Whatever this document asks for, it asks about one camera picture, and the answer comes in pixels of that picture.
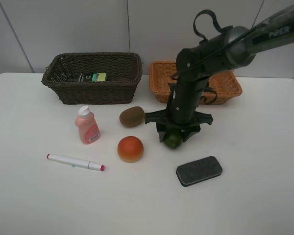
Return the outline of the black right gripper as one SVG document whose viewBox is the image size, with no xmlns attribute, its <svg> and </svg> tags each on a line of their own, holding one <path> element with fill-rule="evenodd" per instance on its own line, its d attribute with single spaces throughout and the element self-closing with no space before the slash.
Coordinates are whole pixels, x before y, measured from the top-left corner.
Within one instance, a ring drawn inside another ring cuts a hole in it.
<svg viewBox="0 0 294 235">
<path fill-rule="evenodd" d="M 210 114 L 196 111 L 208 78 L 188 82 L 179 78 L 170 84 L 171 94 L 166 109 L 145 113 L 145 123 L 156 123 L 159 141 L 163 142 L 171 128 L 181 131 L 183 142 L 200 132 L 201 124 L 211 125 L 213 118 Z"/>
</svg>

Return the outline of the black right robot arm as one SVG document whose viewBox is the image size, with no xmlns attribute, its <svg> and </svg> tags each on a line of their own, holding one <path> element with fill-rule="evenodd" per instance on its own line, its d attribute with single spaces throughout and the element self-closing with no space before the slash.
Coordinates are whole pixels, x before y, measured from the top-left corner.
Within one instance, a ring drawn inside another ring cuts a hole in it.
<svg viewBox="0 0 294 235">
<path fill-rule="evenodd" d="M 177 72 L 171 76 L 170 95 L 164 110 L 146 113 L 145 123 L 156 123 L 159 141 L 163 142 L 172 131 L 177 131 L 186 142 L 200 132 L 203 123 L 212 124 L 210 114 L 196 111 L 212 75 L 248 66 L 255 55 L 276 47 L 294 43 L 294 4 L 275 13 L 251 29 L 243 26 L 221 28 L 211 10 L 197 15 L 210 15 L 219 35 L 208 40 L 197 28 L 199 45 L 182 49 L 176 58 Z"/>
</svg>

